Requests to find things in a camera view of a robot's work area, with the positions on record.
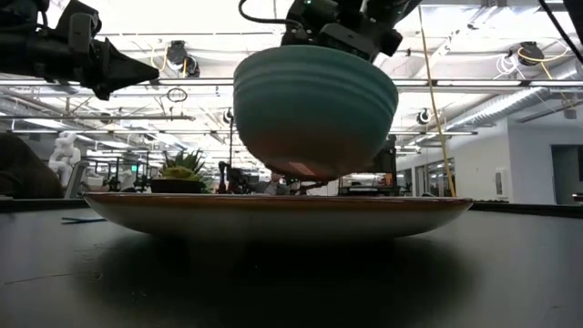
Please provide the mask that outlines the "green succulent plant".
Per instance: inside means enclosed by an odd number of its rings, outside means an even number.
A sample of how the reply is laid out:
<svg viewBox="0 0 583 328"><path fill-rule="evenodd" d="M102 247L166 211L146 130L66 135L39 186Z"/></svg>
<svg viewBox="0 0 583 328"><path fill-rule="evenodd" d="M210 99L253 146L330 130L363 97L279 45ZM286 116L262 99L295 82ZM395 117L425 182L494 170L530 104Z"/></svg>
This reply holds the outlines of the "green succulent plant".
<svg viewBox="0 0 583 328"><path fill-rule="evenodd" d="M171 158L164 152L165 163L161 176L168 179L200 180L200 171L204 167L203 151L197 149L191 152L180 151Z"/></svg>

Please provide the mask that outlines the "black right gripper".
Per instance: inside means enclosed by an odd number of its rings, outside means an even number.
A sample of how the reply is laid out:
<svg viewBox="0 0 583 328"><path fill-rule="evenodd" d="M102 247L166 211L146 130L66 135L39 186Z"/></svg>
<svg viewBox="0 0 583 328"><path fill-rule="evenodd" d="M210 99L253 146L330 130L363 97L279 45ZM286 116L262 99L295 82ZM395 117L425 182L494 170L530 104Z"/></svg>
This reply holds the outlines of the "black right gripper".
<svg viewBox="0 0 583 328"><path fill-rule="evenodd" d="M294 0L286 18L283 46L325 46L373 62L402 43L395 26L404 0Z"/></svg>

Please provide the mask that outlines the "black monitor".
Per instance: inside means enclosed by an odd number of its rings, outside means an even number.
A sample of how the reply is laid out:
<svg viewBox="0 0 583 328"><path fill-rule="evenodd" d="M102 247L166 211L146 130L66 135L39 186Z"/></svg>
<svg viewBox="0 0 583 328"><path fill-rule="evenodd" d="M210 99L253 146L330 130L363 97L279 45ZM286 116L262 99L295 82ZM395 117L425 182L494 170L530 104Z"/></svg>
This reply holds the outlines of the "black monitor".
<svg viewBox="0 0 583 328"><path fill-rule="evenodd" d="M389 135L384 146L378 154L379 170L383 173L394 174L396 172L396 137Z"/></svg>

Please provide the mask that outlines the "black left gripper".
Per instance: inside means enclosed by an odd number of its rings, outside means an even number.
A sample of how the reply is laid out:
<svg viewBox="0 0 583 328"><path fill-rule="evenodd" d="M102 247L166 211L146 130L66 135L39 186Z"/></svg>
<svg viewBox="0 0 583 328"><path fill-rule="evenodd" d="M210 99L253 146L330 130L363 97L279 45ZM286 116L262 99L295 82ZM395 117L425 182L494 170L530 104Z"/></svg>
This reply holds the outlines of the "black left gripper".
<svg viewBox="0 0 583 328"><path fill-rule="evenodd" d="M54 28L50 0L0 0L0 73L76 81L109 100L125 87L157 79L159 70L96 41L98 11L70 0Z"/></svg>

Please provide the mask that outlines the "pink ceramic plate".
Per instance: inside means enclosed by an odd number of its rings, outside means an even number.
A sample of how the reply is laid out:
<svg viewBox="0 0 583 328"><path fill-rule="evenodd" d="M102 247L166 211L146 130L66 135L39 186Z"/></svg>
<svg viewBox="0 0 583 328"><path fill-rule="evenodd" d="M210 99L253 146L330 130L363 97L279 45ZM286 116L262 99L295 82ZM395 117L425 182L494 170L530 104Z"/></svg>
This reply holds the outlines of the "pink ceramic plate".
<svg viewBox="0 0 583 328"><path fill-rule="evenodd" d="M336 243L432 231L473 205L465 198L92 192L105 220L202 242Z"/></svg>

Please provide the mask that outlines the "teal ribbed bowl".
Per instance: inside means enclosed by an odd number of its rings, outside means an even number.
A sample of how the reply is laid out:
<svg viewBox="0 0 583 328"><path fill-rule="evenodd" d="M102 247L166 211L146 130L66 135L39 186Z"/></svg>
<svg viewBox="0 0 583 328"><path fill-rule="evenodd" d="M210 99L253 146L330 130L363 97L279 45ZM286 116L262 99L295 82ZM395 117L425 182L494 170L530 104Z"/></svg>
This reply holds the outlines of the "teal ribbed bowl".
<svg viewBox="0 0 583 328"><path fill-rule="evenodd" d="M233 74L239 138L267 168L332 180L369 167L392 126L393 80L357 56L281 46L242 60Z"/></svg>

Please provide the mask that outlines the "long ceiling light strip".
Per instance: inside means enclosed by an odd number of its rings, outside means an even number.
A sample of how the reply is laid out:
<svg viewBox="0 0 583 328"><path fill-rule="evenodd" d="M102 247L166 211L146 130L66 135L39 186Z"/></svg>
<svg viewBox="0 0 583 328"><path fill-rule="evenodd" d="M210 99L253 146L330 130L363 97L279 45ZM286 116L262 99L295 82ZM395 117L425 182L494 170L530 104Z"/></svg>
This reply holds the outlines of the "long ceiling light strip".
<svg viewBox="0 0 583 328"><path fill-rule="evenodd" d="M394 79L398 87L583 87L583 80L484 80L484 79L434 79L428 82L424 79ZM56 83L44 79L0 79L1 87L45 87ZM162 78L149 82L141 82L140 86L232 86L232 78Z"/></svg>

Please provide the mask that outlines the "person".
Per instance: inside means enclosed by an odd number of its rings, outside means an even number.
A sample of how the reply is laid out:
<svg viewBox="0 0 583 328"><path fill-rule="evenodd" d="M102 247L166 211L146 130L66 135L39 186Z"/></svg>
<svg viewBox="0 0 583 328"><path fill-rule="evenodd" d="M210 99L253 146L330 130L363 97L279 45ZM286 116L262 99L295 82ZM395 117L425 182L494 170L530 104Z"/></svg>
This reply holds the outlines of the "person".
<svg viewBox="0 0 583 328"><path fill-rule="evenodd" d="M0 196L61 199L64 191L56 173L22 139L0 133Z"/></svg>
<svg viewBox="0 0 583 328"><path fill-rule="evenodd" d="M280 183L281 178L281 174L273 171L269 180L259 181L251 187L251 191L254 193L267 194L272 196L290 195L291 189L287 185Z"/></svg>

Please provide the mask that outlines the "black plant pot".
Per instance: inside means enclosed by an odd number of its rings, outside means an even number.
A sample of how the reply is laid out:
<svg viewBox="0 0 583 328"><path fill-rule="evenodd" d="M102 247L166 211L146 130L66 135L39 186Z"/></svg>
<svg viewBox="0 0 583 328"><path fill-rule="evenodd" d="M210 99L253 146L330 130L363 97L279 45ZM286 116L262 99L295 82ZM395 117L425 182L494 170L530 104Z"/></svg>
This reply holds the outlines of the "black plant pot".
<svg viewBox="0 0 583 328"><path fill-rule="evenodd" d="M202 193L206 188L204 182L188 179L153 179L150 182L153 193Z"/></svg>

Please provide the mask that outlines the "silver air duct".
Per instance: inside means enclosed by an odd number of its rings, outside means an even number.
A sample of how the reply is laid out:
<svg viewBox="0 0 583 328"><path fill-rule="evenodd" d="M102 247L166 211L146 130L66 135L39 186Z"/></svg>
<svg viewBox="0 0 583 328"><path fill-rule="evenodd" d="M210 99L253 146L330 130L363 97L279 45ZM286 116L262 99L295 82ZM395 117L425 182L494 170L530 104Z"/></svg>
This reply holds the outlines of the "silver air duct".
<svg viewBox="0 0 583 328"><path fill-rule="evenodd" d="M549 98L550 91L546 87L532 87L513 94L503 94L470 109L446 125L446 130L458 129L464 126L479 127L492 123L500 118L511 115L525 108L532 107Z"/></svg>

